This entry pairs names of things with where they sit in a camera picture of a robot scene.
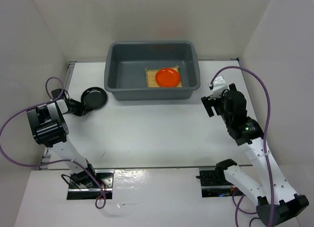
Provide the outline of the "black round plate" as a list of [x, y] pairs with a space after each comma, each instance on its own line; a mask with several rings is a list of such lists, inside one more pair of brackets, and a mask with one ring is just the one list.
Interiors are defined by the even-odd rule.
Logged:
[[107, 103], [108, 97], [104, 89], [90, 87], [82, 93], [80, 100], [85, 110], [93, 111], [101, 109]]

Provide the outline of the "orange round plate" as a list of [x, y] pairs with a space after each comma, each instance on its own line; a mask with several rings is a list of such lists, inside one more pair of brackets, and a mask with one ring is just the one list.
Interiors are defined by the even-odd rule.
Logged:
[[176, 69], [163, 68], [156, 72], [155, 81], [160, 87], [177, 87], [181, 82], [181, 77]]

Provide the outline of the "woven bamboo placemat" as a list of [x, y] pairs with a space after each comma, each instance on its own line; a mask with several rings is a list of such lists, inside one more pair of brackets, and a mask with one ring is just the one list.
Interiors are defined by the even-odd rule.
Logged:
[[[178, 66], [170, 67], [170, 68], [174, 68], [179, 72]], [[147, 87], [149, 87], [149, 88], [160, 87], [157, 85], [157, 83], [155, 81], [155, 75], [156, 75], [156, 72], [158, 70], [160, 70], [160, 69], [154, 69], [154, 70], [153, 69], [145, 69]], [[182, 79], [181, 79], [181, 82], [177, 87], [182, 87], [182, 86], [183, 86], [183, 84], [182, 84]]]

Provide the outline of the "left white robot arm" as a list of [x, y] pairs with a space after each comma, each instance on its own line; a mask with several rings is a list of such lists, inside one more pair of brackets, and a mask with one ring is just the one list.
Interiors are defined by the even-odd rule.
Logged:
[[67, 91], [58, 88], [52, 91], [52, 100], [26, 111], [34, 140], [57, 153], [66, 160], [70, 169], [70, 180], [75, 186], [94, 188], [98, 181], [93, 166], [81, 156], [67, 138], [69, 128], [64, 114], [84, 116], [97, 109], [95, 100], [89, 97], [89, 92], [82, 95], [82, 101], [71, 99]]

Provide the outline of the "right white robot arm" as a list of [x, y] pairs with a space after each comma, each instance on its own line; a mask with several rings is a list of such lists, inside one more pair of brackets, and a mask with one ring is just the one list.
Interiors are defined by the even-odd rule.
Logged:
[[228, 134], [244, 151], [257, 170], [260, 183], [244, 173], [232, 159], [216, 165], [215, 179], [220, 184], [235, 185], [256, 206], [260, 220], [274, 226], [299, 215], [308, 205], [305, 195], [299, 195], [288, 183], [270, 150], [264, 151], [263, 131], [247, 115], [246, 99], [235, 84], [215, 80], [213, 94], [201, 99], [209, 116], [223, 119]]

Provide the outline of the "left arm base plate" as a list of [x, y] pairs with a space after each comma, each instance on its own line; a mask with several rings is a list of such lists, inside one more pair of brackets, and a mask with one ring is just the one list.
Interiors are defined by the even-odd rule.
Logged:
[[[96, 179], [106, 192], [106, 199], [112, 199], [114, 170], [96, 170], [95, 173]], [[86, 187], [75, 183], [68, 175], [62, 174], [61, 177], [68, 185], [67, 200], [96, 199], [101, 194], [101, 190], [96, 184]]]

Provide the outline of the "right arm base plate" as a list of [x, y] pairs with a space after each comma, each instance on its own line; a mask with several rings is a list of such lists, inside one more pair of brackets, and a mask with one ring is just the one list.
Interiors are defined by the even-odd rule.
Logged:
[[237, 187], [227, 181], [222, 180], [216, 174], [215, 168], [199, 168], [196, 178], [201, 184], [201, 194], [203, 198], [241, 196], [241, 191], [236, 191]]

